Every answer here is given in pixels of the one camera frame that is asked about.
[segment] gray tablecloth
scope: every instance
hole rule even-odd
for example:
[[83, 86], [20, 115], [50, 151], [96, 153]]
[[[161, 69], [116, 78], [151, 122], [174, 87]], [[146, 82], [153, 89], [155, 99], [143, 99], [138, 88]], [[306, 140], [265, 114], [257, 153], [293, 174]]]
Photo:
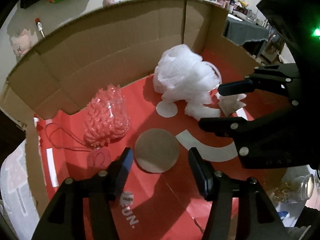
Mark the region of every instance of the gray tablecloth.
[[224, 36], [239, 46], [249, 41], [268, 41], [269, 31], [255, 23], [227, 17]]

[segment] pink object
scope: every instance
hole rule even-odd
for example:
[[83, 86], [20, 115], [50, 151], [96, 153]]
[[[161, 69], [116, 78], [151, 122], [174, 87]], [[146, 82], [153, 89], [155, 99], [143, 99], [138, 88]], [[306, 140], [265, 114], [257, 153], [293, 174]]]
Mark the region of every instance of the pink object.
[[109, 144], [113, 139], [122, 138], [130, 128], [120, 87], [109, 85], [107, 90], [99, 89], [86, 109], [84, 141], [91, 146]]
[[99, 148], [90, 152], [87, 156], [87, 176], [91, 178], [99, 171], [106, 170], [111, 163], [110, 152], [105, 148]]
[[31, 31], [24, 29], [18, 38], [12, 37], [11, 41], [14, 54], [23, 57], [32, 47]]

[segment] table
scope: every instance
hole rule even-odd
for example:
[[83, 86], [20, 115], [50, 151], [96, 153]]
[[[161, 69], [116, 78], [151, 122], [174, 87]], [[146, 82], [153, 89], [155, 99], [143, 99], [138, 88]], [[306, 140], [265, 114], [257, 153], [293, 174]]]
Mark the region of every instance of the table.
[[235, 19], [233, 15], [228, 15], [223, 36], [258, 57], [268, 41], [269, 30], [250, 21]]

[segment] bottle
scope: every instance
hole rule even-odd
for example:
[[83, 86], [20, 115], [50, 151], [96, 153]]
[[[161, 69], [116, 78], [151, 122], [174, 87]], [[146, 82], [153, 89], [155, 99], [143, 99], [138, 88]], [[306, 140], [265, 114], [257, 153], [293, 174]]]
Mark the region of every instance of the bottle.
[[40, 22], [40, 19], [39, 19], [39, 18], [35, 19], [35, 22], [36, 22], [36, 25], [37, 25], [37, 27], [38, 27], [39, 32], [40, 32], [40, 33], [42, 34], [42, 36], [44, 37], [43, 28], [42, 28], [42, 24], [41, 24], [41, 22]]
[[228, 11], [229, 11], [229, 13], [231, 13], [231, 14], [232, 14], [232, 12], [233, 12], [233, 7], [234, 7], [234, 5], [235, 5], [235, 0], [230, 0], [229, 6], [228, 6]]

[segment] cardboard box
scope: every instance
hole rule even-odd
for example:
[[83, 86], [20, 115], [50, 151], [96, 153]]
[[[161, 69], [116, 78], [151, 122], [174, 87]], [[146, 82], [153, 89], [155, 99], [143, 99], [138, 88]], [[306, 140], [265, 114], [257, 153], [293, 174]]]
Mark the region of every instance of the cardboard box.
[[27, 125], [27, 169], [41, 216], [48, 204], [34, 113], [84, 108], [98, 89], [128, 85], [153, 73], [162, 53], [187, 44], [219, 54], [240, 75], [258, 63], [222, 37], [228, 11], [202, 0], [130, 0], [76, 19], [36, 44], [11, 71], [1, 107]]

